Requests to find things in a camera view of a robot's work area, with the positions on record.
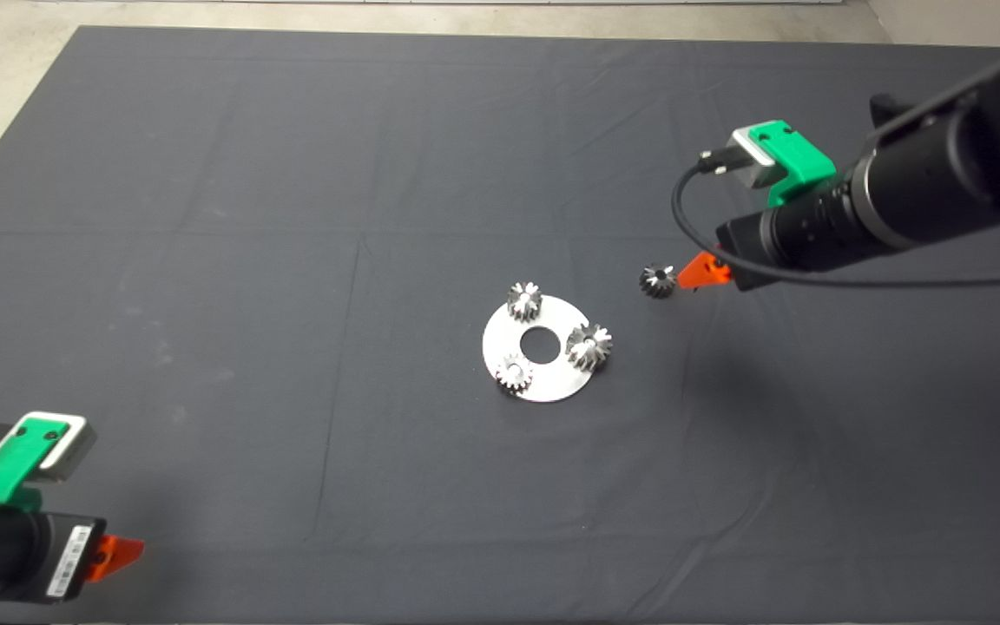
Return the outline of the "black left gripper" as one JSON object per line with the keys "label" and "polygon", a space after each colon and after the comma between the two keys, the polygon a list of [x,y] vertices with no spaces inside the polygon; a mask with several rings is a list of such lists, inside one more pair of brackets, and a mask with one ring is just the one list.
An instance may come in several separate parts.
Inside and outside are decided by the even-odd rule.
{"label": "black left gripper", "polygon": [[96,584],[138,561],[144,542],[106,529],[100,517],[0,506],[0,602],[70,602],[87,573]]}

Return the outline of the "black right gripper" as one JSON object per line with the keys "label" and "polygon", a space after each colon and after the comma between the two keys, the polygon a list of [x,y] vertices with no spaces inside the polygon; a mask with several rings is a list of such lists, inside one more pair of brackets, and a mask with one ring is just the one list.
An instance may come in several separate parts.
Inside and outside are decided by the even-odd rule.
{"label": "black right gripper", "polygon": [[[866,260],[866,230],[851,202],[848,182],[826,182],[778,208],[731,219],[717,228],[723,252],[754,264],[798,273],[833,272]],[[680,289],[733,281],[733,269],[701,252],[677,273]]]}

